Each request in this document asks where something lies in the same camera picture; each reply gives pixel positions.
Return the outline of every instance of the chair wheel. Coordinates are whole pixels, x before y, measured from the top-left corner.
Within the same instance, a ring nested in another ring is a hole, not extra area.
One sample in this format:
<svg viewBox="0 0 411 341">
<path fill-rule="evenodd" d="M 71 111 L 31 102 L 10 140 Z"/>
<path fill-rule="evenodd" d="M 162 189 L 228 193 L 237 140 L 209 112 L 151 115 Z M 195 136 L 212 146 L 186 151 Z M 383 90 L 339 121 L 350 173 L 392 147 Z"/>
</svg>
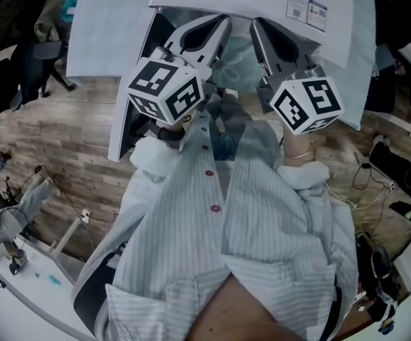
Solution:
<svg viewBox="0 0 411 341">
<path fill-rule="evenodd" d="M 68 86 L 68 92 L 72 92 L 72 91 L 74 91 L 74 90 L 76 90 L 76 85 L 70 85 L 70 86 Z"/>
</svg>

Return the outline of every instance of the gold bracelet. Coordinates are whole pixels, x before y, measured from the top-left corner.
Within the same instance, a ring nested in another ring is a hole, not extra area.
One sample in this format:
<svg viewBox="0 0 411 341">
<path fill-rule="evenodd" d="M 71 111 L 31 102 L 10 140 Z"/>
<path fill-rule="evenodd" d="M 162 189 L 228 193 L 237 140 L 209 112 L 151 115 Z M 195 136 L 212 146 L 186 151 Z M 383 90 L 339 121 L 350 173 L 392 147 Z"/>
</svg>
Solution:
<svg viewBox="0 0 411 341">
<path fill-rule="evenodd" d="M 308 148 L 308 150 L 305 153 L 301 154 L 300 156 L 287 156 L 287 158 L 289 158 L 289 159 L 303 158 L 310 152 L 311 148 L 313 148 L 313 141 L 312 140 L 310 141 L 310 147 Z"/>
</svg>

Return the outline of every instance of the black wristband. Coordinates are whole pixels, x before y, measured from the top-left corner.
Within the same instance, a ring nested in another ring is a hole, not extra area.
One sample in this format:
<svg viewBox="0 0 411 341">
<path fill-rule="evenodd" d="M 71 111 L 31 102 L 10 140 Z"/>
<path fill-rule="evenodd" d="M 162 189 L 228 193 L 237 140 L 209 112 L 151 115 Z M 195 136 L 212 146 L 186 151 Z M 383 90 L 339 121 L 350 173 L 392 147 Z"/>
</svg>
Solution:
<svg viewBox="0 0 411 341">
<path fill-rule="evenodd" d="M 162 141 L 180 141 L 185 136 L 185 129 L 180 131 L 170 131 L 166 128 L 161 128 L 156 125 L 155 120 L 150 121 L 149 129 L 156 137 Z"/>
</svg>

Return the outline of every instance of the striped shirt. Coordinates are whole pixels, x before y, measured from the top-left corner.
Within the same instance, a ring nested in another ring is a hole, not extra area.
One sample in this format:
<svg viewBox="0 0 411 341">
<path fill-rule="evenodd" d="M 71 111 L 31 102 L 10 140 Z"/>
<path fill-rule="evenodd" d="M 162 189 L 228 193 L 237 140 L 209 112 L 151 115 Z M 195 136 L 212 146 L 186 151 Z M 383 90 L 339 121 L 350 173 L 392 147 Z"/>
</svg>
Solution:
<svg viewBox="0 0 411 341">
<path fill-rule="evenodd" d="M 224 196 L 209 121 L 195 117 L 180 152 L 153 138 L 135 149 L 119 219 L 89 260 L 96 266 L 112 242 L 128 240 L 106 285 L 111 338 L 184 340 L 230 274 L 307 340 L 321 337 L 340 287 L 335 334 L 358 271 L 351 212 L 329 197 L 327 167 L 281 166 L 269 124 L 250 121 Z"/>
</svg>

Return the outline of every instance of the white marker cube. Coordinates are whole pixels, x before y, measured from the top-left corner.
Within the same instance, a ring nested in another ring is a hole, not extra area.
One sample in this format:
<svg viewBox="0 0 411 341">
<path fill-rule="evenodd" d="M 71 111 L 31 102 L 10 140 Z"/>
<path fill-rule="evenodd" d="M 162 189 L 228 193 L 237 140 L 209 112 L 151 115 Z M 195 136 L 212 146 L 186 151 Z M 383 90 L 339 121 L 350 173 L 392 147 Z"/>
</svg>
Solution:
<svg viewBox="0 0 411 341">
<path fill-rule="evenodd" d="M 295 135 L 322 129 L 345 112 L 332 77 L 284 81 L 270 106 Z"/>
<path fill-rule="evenodd" d="M 141 58 L 127 82 L 138 111 L 170 125 L 204 100 L 198 70 L 164 60 Z"/>
</svg>

